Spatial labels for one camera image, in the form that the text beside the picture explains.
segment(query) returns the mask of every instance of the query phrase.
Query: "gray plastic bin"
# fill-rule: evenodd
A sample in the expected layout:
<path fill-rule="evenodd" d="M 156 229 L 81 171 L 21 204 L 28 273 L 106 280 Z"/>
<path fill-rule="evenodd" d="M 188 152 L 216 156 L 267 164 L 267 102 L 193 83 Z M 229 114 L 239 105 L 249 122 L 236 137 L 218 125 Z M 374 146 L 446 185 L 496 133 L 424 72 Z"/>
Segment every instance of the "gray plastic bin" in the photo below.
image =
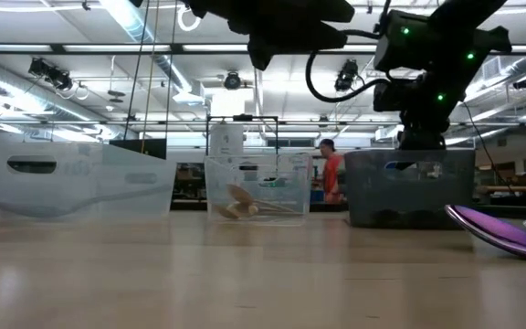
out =
<path fill-rule="evenodd" d="M 458 229 L 443 206 L 472 203 L 474 157 L 474 150 L 347 153 L 351 226 Z"/>

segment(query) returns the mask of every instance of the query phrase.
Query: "table surface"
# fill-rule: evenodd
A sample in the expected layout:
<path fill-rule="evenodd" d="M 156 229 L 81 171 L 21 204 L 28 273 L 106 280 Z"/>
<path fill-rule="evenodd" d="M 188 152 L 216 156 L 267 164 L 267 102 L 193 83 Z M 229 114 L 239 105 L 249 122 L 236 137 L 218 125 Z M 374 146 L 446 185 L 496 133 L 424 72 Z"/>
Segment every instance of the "table surface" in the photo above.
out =
<path fill-rule="evenodd" d="M 464 231 L 0 220 L 0 328 L 526 328 L 526 260 Z"/>

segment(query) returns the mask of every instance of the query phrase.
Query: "person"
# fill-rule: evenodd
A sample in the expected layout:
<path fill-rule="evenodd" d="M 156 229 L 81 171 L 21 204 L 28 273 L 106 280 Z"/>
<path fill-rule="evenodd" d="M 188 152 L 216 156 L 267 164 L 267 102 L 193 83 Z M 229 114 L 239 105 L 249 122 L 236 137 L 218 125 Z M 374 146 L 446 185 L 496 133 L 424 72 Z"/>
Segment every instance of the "person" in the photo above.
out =
<path fill-rule="evenodd" d="M 342 156 L 336 154 L 334 141 L 331 139 L 324 139 L 320 142 L 320 153 L 326 159 L 322 172 L 324 201 L 328 204 L 338 204 L 342 200 L 342 195 L 338 189 L 338 168 L 342 162 Z"/>

